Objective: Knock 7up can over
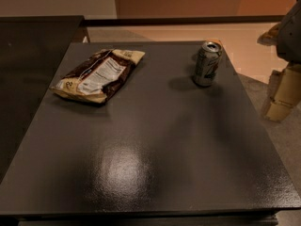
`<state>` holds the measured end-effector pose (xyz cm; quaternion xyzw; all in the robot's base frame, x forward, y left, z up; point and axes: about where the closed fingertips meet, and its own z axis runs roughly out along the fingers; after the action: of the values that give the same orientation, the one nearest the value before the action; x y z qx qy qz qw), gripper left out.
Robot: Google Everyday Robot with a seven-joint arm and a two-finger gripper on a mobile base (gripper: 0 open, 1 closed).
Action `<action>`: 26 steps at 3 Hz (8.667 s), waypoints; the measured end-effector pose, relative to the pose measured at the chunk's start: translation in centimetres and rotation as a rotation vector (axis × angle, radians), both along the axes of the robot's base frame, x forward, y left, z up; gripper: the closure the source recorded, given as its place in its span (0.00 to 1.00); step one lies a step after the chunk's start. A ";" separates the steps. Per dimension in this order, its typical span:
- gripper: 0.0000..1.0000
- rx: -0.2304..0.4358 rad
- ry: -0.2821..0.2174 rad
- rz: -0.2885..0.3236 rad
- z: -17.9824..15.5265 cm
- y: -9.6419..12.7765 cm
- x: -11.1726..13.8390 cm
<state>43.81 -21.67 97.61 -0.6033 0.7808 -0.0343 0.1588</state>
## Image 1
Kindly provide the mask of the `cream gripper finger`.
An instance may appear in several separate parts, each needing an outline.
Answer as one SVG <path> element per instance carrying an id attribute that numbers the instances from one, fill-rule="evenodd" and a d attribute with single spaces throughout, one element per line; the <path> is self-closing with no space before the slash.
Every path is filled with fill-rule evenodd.
<path id="1" fill-rule="evenodd" d="M 270 121 L 283 121 L 301 102 L 301 65 L 289 63 L 281 72 L 273 70 L 262 115 Z"/>
<path id="2" fill-rule="evenodd" d="M 261 34 L 257 39 L 257 43 L 262 45 L 277 45 L 279 26 L 280 24 L 275 24 L 268 31 Z"/>

